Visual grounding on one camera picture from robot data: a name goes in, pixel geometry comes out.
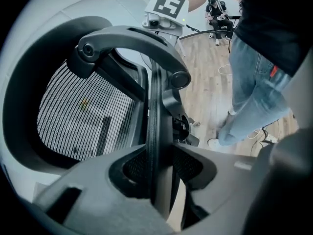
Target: red tag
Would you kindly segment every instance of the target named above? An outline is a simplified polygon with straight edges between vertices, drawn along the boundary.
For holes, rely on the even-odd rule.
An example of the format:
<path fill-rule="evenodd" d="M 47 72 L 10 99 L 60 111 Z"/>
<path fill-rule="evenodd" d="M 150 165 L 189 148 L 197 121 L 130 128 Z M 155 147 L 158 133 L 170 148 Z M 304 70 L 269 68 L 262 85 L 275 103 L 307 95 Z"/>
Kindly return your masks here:
<path fill-rule="evenodd" d="M 270 73 L 270 77 L 274 77 L 276 72 L 278 70 L 278 67 L 276 65 L 274 65 L 274 68 L 272 69 L 271 73 Z"/>

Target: seated person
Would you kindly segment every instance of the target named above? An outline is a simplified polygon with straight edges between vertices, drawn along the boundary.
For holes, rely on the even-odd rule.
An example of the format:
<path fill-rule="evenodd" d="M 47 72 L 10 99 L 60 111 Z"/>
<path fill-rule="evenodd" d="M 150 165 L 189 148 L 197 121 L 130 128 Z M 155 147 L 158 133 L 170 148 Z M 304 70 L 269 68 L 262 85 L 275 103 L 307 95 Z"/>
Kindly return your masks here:
<path fill-rule="evenodd" d="M 210 21 L 210 24 L 213 26 L 214 30 L 220 30 L 221 26 L 227 26 L 228 31 L 232 31 L 233 22 L 228 20 L 225 16 L 226 6 L 224 3 L 219 3 L 219 0 L 208 0 L 209 4 L 206 6 L 205 17 Z M 221 33 L 215 33 L 216 40 L 215 45 L 220 45 L 219 39 L 221 39 Z M 231 33 L 227 33 L 226 39 L 230 40 Z"/>

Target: white sneaker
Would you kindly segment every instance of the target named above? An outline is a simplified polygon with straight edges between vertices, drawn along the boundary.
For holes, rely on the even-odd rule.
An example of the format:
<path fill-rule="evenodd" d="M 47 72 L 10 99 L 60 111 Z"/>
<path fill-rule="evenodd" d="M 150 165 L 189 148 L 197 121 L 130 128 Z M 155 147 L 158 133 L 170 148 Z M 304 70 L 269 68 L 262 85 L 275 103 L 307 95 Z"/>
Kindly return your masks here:
<path fill-rule="evenodd" d="M 237 114 L 237 112 L 234 111 L 234 108 L 231 107 L 229 110 L 228 110 L 228 113 L 231 115 L 231 116 L 234 116 Z"/>
<path fill-rule="evenodd" d="M 223 146 L 220 145 L 220 142 L 218 139 L 209 139 L 207 141 L 207 144 L 211 151 L 220 151 L 223 148 Z"/>

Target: black t-shirt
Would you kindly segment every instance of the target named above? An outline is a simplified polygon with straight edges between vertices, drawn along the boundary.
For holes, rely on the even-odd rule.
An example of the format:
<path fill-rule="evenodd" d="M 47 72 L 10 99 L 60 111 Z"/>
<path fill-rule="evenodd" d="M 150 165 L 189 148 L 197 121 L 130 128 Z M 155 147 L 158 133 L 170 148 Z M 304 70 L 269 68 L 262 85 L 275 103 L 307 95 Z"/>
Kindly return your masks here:
<path fill-rule="evenodd" d="M 221 6 L 222 6 L 223 11 L 225 11 L 227 9 L 224 5 L 221 4 Z M 220 9 L 218 7 L 214 8 L 213 6 L 211 6 L 211 8 L 212 8 L 211 17 L 217 18 L 222 14 L 222 11 L 220 11 Z M 206 6 L 205 11 L 210 12 L 210 5 L 209 4 Z"/>
<path fill-rule="evenodd" d="M 235 33 L 293 76 L 313 44 L 310 3 L 311 0 L 243 0 Z"/>

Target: blue jeans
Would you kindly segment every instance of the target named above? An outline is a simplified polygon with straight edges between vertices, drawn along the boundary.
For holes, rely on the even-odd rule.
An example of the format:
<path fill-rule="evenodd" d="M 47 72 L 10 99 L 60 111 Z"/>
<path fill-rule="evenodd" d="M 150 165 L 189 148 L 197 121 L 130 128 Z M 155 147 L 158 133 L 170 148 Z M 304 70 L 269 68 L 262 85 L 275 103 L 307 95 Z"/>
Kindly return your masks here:
<path fill-rule="evenodd" d="M 235 34 L 229 62 L 233 74 L 232 104 L 235 117 L 220 130 L 219 143 L 232 145 L 264 126 L 284 117 L 289 108 L 281 91 L 290 77 Z"/>

